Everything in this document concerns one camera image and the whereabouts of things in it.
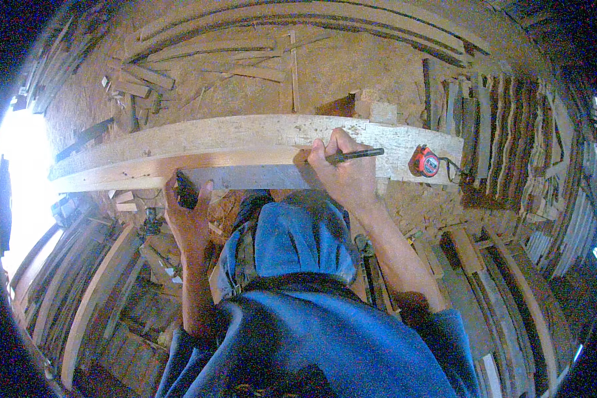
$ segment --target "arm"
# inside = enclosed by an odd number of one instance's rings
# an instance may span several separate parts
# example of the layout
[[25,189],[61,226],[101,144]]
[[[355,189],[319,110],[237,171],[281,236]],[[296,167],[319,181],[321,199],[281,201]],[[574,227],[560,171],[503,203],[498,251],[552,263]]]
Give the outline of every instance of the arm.
[[334,129],[327,147],[320,139],[314,141],[308,160],[327,193],[353,214],[369,234],[398,304],[411,297],[411,292],[417,292],[427,299],[431,312],[441,311],[446,303],[438,284],[375,195],[375,158],[353,159],[337,166],[325,160],[339,149],[346,153],[369,148],[354,141],[343,129]]
[[174,174],[164,187],[166,220],[179,249],[183,267],[183,328],[194,338],[204,341],[214,336],[215,304],[210,293],[204,249],[208,243],[208,203],[213,189],[208,181],[199,191],[194,210],[177,203]]

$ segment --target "hand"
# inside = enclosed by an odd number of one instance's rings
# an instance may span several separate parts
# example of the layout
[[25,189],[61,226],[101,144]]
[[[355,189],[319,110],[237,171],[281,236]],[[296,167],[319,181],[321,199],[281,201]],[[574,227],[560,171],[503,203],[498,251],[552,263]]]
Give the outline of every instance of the hand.
[[186,257],[201,258],[209,240],[208,205],[213,191],[213,182],[208,181],[201,187],[194,210],[183,208],[177,202],[176,182],[177,175],[174,172],[164,187],[166,222],[175,236],[181,254]]
[[373,208],[378,203],[375,195],[375,157],[351,159],[335,166],[326,161],[325,157],[334,155],[338,150],[346,154],[365,149],[372,149],[372,147],[354,141],[339,127],[332,131],[327,147],[321,139],[315,139],[307,158],[327,193],[355,215]]

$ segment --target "tape measure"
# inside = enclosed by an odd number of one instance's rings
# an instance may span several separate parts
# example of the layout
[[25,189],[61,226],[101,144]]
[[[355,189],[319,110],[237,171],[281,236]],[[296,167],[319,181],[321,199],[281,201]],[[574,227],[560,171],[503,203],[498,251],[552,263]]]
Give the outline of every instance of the tape measure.
[[460,170],[458,165],[451,161],[451,159],[447,157],[438,157],[426,145],[418,145],[414,151],[414,154],[409,161],[409,171],[416,177],[431,178],[438,174],[438,170],[440,170],[440,161],[446,161],[447,177],[451,182],[454,181],[451,179],[449,164],[453,164],[456,168],[456,176],[463,174],[462,170]]

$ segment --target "black pen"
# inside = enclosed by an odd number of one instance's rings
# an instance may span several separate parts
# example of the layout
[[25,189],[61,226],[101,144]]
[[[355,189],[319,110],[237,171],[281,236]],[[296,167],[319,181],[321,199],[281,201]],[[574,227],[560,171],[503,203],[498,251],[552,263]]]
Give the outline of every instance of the black pen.
[[350,159],[355,159],[357,157],[367,157],[367,156],[378,156],[384,155],[384,148],[376,148],[376,149],[365,149],[362,151],[350,152],[349,154],[334,154],[325,157],[325,160],[331,164],[343,163],[344,161],[348,161]]

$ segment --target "person's left hand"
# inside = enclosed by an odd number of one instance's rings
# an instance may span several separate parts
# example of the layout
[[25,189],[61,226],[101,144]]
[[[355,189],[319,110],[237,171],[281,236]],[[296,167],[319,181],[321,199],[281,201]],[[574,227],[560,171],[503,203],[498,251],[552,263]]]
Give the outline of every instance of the person's left hand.
[[187,258],[199,256],[201,259],[209,239],[208,205],[213,191],[213,182],[207,181],[201,187],[194,210],[183,208],[177,202],[176,182],[175,171],[164,187],[166,222],[175,236],[181,254]]

